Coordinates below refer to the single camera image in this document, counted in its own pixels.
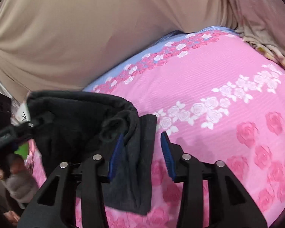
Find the person's left hand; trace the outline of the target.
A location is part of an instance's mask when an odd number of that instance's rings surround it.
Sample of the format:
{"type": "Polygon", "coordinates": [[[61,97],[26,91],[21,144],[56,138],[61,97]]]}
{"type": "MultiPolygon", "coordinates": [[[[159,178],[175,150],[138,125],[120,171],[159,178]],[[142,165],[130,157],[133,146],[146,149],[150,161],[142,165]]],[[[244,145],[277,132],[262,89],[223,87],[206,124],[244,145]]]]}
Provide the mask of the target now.
{"type": "Polygon", "coordinates": [[[0,165],[0,181],[9,192],[9,195],[18,203],[29,203],[37,193],[39,186],[25,167],[23,158],[18,154],[11,154],[9,176],[0,165]]]}

